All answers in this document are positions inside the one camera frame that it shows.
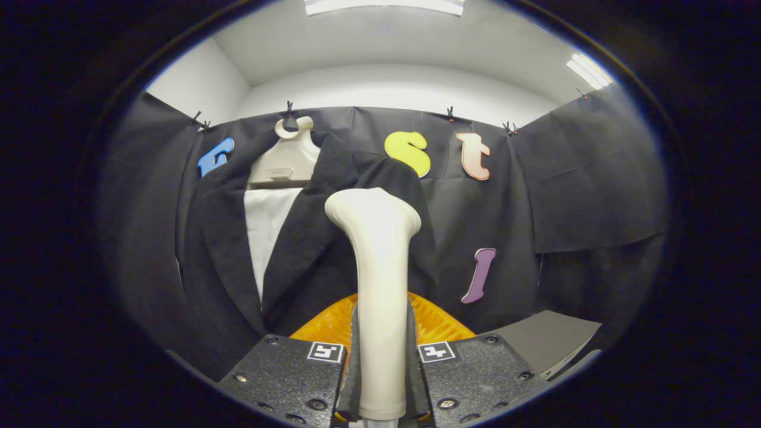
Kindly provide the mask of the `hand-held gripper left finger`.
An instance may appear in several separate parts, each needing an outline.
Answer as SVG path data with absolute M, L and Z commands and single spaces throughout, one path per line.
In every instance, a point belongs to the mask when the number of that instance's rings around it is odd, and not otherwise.
M 358 295 L 331 304 L 291 336 L 266 335 L 218 387 L 252 410 L 310 427 L 348 427 L 337 410 L 351 358 Z

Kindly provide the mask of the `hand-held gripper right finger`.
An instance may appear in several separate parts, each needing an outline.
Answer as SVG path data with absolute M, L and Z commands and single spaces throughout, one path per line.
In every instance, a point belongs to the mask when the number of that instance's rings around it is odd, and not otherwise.
M 512 412 L 548 390 L 536 369 L 497 333 L 476 335 L 411 293 L 416 415 L 409 427 L 460 427 Z

